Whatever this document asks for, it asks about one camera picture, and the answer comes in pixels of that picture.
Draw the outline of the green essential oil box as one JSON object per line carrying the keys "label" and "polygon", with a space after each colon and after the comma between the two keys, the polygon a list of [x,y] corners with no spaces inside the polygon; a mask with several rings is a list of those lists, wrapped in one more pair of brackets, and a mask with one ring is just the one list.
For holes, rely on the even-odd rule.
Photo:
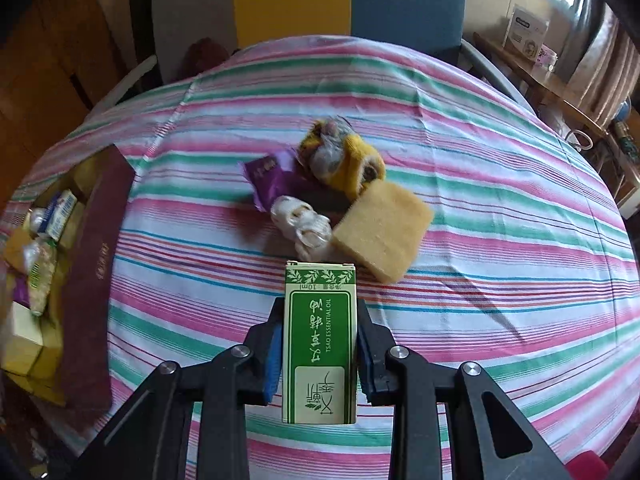
{"label": "green essential oil box", "polygon": [[282,420],[356,422],[356,269],[351,263],[285,266]]}

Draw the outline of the yellow sponge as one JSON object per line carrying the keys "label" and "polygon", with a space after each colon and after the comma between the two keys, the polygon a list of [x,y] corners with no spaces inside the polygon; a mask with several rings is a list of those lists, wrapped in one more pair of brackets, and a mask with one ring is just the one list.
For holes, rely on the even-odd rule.
{"label": "yellow sponge", "polygon": [[29,230],[17,228],[11,233],[3,249],[3,258],[6,263],[21,274],[27,274],[30,269],[25,250],[31,242]]}
{"label": "yellow sponge", "polygon": [[332,244],[383,284],[402,280],[418,256],[434,211],[406,188],[376,180],[333,230]]}

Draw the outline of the yellow striped sock bundle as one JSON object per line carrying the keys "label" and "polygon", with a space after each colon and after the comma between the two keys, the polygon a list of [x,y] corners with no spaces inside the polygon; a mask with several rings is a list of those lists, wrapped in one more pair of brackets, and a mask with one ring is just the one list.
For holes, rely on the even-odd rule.
{"label": "yellow striped sock bundle", "polygon": [[321,183],[354,202],[386,177],[385,162],[343,117],[314,122],[297,148],[298,161]]}

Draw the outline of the green yellow snack bag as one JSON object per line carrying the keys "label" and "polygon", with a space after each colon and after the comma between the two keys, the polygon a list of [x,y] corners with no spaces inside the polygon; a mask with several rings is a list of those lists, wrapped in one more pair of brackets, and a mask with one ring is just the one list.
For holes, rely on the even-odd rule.
{"label": "green yellow snack bag", "polygon": [[42,315],[46,310],[56,260],[55,244],[47,237],[32,240],[24,249],[28,303],[34,315]]}

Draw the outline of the striped bed sheet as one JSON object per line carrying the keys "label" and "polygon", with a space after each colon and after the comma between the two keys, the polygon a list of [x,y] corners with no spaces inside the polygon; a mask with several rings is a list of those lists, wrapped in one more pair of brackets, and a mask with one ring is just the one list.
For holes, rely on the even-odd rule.
{"label": "striped bed sheet", "polygon": [[560,460],[605,453],[639,406],[639,272],[615,200],[565,136],[428,55],[337,36],[233,53],[49,148],[1,232],[101,148],[127,159],[107,325],[122,404],[161,362],[209,361],[265,321],[296,251],[257,178],[280,155],[307,169],[328,133],[384,166],[351,200],[308,196],[372,320],[431,362],[480,363]]}

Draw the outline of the gold metal tin box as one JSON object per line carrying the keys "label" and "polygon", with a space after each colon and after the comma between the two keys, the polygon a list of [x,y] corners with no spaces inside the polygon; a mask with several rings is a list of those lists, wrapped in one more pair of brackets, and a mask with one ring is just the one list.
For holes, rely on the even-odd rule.
{"label": "gold metal tin box", "polygon": [[[2,372],[32,396],[79,418],[95,419],[112,404],[108,300],[132,182],[134,168],[110,145],[57,177],[30,204],[19,226],[29,230],[32,240],[52,240],[44,227],[56,199],[64,190],[76,195],[77,205],[60,240],[52,240],[58,260],[46,310],[37,315],[43,348],[27,376]],[[29,308],[27,274],[9,266],[1,297],[1,328],[14,302]]]}

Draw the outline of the blue tempo tissue pack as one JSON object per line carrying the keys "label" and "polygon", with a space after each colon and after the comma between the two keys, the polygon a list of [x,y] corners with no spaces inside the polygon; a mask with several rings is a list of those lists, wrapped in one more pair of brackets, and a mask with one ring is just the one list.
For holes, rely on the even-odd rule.
{"label": "blue tempo tissue pack", "polygon": [[55,242],[60,240],[76,205],[77,197],[71,190],[64,190],[56,199],[47,225],[44,227],[44,232]]}

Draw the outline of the dark red cushion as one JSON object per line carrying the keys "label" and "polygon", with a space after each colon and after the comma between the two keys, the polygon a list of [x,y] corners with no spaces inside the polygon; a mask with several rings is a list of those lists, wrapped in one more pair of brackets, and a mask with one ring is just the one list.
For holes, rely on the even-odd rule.
{"label": "dark red cushion", "polygon": [[178,79],[198,76],[226,62],[228,58],[230,54],[221,44],[209,37],[202,38],[186,50],[178,70]]}

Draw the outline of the grey yellow blue headboard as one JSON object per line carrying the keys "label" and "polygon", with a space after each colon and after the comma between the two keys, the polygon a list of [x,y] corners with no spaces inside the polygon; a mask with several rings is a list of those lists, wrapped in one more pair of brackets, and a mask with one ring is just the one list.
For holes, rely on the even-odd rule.
{"label": "grey yellow blue headboard", "polygon": [[355,36],[454,62],[464,6],[465,0],[152,0],[152,15],[160,74],[171,82],[202,39],[232,53],[292,36]]}

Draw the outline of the white appliance box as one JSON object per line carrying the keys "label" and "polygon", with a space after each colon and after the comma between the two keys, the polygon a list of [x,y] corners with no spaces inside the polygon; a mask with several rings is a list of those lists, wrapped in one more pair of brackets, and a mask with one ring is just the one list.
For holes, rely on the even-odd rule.
{"label": "white appliance box", "polygon": [[544,44],[548,28],[548,20],[516,4],[512,9],[509,24],[506,26],[503,47],[529,62],[535,62]]}

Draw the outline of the pink curtain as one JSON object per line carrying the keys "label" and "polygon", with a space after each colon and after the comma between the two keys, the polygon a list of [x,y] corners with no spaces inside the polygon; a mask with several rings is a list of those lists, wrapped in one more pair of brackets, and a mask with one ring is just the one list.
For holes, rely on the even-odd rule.
{"label": "pink curtain", "polygon": [[605,128],[636,88],[639,50],[603,0],[575,0],[572,11],[555,73],[570,103]]}

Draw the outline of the wooden wardrobe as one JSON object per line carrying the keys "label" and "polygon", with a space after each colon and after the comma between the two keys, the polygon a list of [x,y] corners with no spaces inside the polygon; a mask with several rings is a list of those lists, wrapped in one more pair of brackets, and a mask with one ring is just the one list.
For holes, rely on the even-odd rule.
{"label": "wooden wardrobe", "polygon": [[124,76],[99,0],[1,0],[1,199]]}

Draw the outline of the white bed rail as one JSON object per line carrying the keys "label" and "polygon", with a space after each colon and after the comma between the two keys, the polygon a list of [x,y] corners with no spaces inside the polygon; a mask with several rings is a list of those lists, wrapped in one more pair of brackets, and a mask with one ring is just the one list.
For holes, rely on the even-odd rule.
{"label": "white bed rail", "polygon": [[85,122],[88,122],[94,116],[104,113],[115,106],[122,100],[126,93],[134,88],[134,86],[149,73],[155,66],[157,66],[157,56],[151,55],[146,58],[142,63],[137,65],[133,70],[122,78],[116,86],[107,93],[104,98],[97,102],[96,105],[90,110],[89,114],[85,118]]}

